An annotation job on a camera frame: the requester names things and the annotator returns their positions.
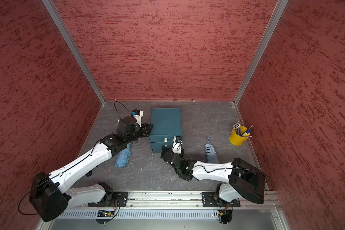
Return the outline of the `pens in cup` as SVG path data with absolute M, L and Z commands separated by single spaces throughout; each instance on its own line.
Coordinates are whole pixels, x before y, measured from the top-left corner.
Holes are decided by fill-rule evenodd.
M 250 137 L 251 128 L 252 126 L 246 128 L 242 126 L 239 122 L 233 124 L 233 131 L 240 137 Z

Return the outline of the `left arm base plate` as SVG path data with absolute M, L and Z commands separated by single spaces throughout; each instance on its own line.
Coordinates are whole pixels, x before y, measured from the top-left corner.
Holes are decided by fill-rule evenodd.
M 88 203 L 88 207 L 125 207 L 128 192 L 107 192 L 99 202 Z

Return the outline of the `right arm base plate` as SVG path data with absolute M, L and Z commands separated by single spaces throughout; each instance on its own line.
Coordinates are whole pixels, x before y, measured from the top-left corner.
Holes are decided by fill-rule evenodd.
M 215 192 L 202 192 L 201 195 L 204 208 L 239 208 L 241 206 L 239 199 L 227 202 L 215 196 Z

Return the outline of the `yellow pen cup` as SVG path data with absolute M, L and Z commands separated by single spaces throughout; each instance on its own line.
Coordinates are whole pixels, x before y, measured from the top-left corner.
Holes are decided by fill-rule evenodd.
M 231 132 L 231 135 L 229 137 L 229 141 L 234 146 L 240 146 L 242 145 L 246 140 L 248 140 L 250 137 L 240 137 L 238 136 L 233 130 Z

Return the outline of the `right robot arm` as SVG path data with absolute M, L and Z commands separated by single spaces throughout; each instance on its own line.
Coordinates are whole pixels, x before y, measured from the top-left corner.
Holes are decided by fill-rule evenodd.
M 231 202 L 244 198 L 255 204 L 264 203 L 264 172 L 240 158 L 229 163 L 204 163 L 196 160 L 185 160 L 183 153 L 162 147 L 161 158 L 170 165 L 179 178 L 185 181 L 196 179 L 221 182 L 218 199 Z

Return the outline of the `teal drawer cabinet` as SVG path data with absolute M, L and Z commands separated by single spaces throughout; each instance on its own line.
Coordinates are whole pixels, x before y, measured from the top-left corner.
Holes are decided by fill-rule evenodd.
M 161 153 L 162 147 L 171 149 L 174 137 L 183 137 L 180 108 L 154 108 L 150 123 L 153 124 L 153 129 L 149 140 L 154 153 Z

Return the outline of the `blue umbrella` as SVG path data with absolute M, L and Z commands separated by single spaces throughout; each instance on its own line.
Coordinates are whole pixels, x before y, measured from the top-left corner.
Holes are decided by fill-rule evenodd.
M 205 145 L 205 153 L 207 157 L 207 163 L 219 164 L 219 159 L 214 146 L 211 144 L 209 137 L 206 137 L 207 144 Z
M 131 144 L 128 144 L 124 150 L 122 150 L 116 159 L 115 167 L 123 168 L 128 164 L 131 155 Z

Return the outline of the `aluminium rail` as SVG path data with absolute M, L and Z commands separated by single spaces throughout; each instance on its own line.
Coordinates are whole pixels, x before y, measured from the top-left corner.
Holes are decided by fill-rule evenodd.
M 264 203 L 255 204 L 239 198 L 238 210 L 281 210 L 282 205 L 275 191 L 264 193 Z M 220 209 L 206 206 L 202 191 L 129 191 L 126 205 L 122 209 Z

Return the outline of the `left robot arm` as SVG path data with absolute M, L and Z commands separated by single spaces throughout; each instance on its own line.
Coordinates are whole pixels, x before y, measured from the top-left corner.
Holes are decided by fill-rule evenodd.
M 105 182 L 93 186 L 73 188 L 73 185 L 95 167 L 117 156 L 128 144 L 147 138 L 153 124 L 143 124 L 140 115 L 119 121 L 116 133 L 98 140 L 88 152 L 49 174 L 40 172 L 33 178 L 29 202 L 44 222 L 60 216 L 65 210 L 85 205 L 116 205 L 113 189 Z

